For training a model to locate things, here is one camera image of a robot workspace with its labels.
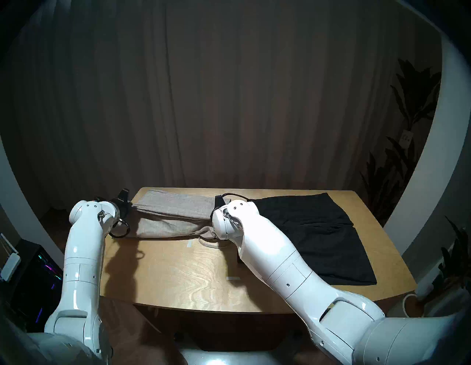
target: leaf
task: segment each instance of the leaf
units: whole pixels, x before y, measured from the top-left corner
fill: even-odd
[[[360,175],[361,175],[361,179],[363,180],[363,184],[365,185],[366,191],[368,191],[370,189],[370,186],[368,185],[368,183],[367,183],[365,177],[363,176],[363,174],[360,173]]]
[[[380,196],[378,198],[378,203],[377,203],[378,206],[382,205],[382,203],[384,202],[384,197],[386,196],[386,193],[388,191],[389,182],[390,182],[389,179],[386,180],[381,188]]]
[[[432,86],[432,88],[440,81],[440,79],[441,79],[441,72],[434,73],[430,77],[430,85]]]
[[[447,270],[443,267],[443,264],[439,264],[439,270],[442,272],[443,278],[448,277]]]
[[[453,267],[456,268],[455,272],[457,275],[464,274],[466,268],[464,267],[462,261],[462,254],[461,254],[461,244],[458,238],[455,239],[455,243],[453,244],[453,248],[451,250],[451,263]]]
[[[453,267],[453,264],[451,263],[451,256],[448,250],[445,247],[440,248],[442,251],[443,255],[443,262],[445,264],[445,268],[447,269],[447,273],[451,274],[455,272],[455,268]]]
[[[389,142],[392,143],[392,146],[396,149],[396,151],[398,152],[399,156],[401,157],[401,159],[404,161],[404,163],[406,164],[407,166],[407,157],[406,157],[406,154],[404,153],[404,149],[401,147],[401,145],[399,143],[397,143],[395,140],[393,140],[391,137],[386,137]]]
[[[390,85],[391,88],[392,88],[392,91],[394,93],[394,97],[396,98],[396,103],[399,107],[399,111],[401,112],[401,114],[403,115],[404,119],[409,121],[409,117],[407,116],[407,113],[404,109],[404,104],[402,103],[402,99],[401,97],[399,96],[399,92],[398,92],[398,89],[396,89],[394,86]]]
[[[438,274],[437,277],[432,281],[433,290],[438,290],[443,286],[445,279],[442,274]]]
[[[405,95],[409,91],[407,82],[405,78],[402,75],[399,75],[398,73],[396,74],[396,77],[398,78],[399,83],[401,84],[402,93]]]
[[[429,120],[433,119],[431,116],[429,116],[430,112],[434,112],[435,109],[437,108],[437,101],[434,100],[430,103],[428,103],[421,111],[417,113],[417,115],[414,117],[413,124],[416,124],[420,119],[422,118],[427,118]]]
[[[396,170],[399,172],[399,175],[401,175],[401,178],[404,179],[404,173],[402,171],[402,162],[400,157],[394,153],[393,150],[386,148],[384,150],[386,152],[386,155],[392,160],[394,166],[396,167]]]
[[[407,161],[408,163],[406,165],[408,168],[412,168],[412,170],[414,170],[417,165],[417,161],[415,161],[415,143],[413,138],[409,144],[409,148],[407,149]]]
[[[440,91],[440,84],[438,84],[436,87],[435,87],[435,90],[433,91],[433,100],[435,101],[438,101],[439,99],[439,91]]]
[[[416,79],[417,78],[417,74],[419,72],[417,72],[414,68],[414,66],[412,66],[412,63],[410,63],[409,61],[403,61],[403,60],[399,60],[399,66],[401,67],[401,71],[402,71],[402,74],[404,75],[404,78],[405,79]]]
[[[461,231],[458,229],[455,223],[450,221],[447,216],[445,216],[447,221],[450,223],[451,227],[455,231],[456,237],[460,240],[461,247],[463,248],[464,251],[468,252],[468,235],[463,235]]]

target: wood grain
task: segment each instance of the wood grain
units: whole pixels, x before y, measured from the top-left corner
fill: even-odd
[[[150,188],[142,188],[135,203]],[[258,199],[280,195],[327,192],[348,214],[365,247],[377,285],[346,286],[371,300],[381,300],[416,288],[394,244],[353,191],[159,188],[172,193],[215,196],[232,192]],[[236,261],[236,246],[212,249],[198,239],[137,240],[106,238],[100,294],[162,308],[215,312],[290,313],[287,304],[247,267]],[[240,280],[227,280],[239,277]]]

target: gray cloth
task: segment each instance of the gray cloth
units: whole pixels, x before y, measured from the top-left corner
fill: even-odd
[[[149,190],[133,204],[126,218],[131,228],[128,237],[198,235],[212,239],[216,237],[210,220],[213,209],[214,198]]]

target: brown curtain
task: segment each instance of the brown curtain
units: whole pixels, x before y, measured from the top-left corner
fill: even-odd
[[[55,208],[122,187],[358,190],[402,131],[389,85],[417,22],[382,0],[49,0],[2,64],[2,108]]]

